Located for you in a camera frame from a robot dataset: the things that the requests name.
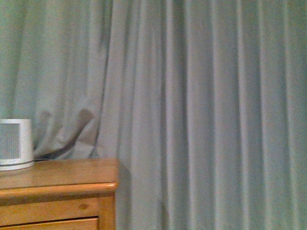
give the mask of white device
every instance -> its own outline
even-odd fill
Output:
[[[34,164],[31,120],[0,119],[0,171]]]

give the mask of curtain fold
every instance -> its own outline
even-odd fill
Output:
[[[305,229],[306,1],[1,10],[0,116],[38,158],[119,158],[118,229]]]

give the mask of gray curtain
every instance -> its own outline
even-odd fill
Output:
[[[0,4],[0,116],[119,158],[118,229],[306,228],[305,0]]]

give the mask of drawer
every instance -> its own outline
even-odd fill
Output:
[[[97,230],[98,218],[73,219],[64,221],[24,224],[11,227],[0,227],[0,230]]]
[[[99,216],[97,198],[0,206],[0,226]]]

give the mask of speaker grille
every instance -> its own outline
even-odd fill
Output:
[[[20,158],[19,124],[0,124],[0,160]]]

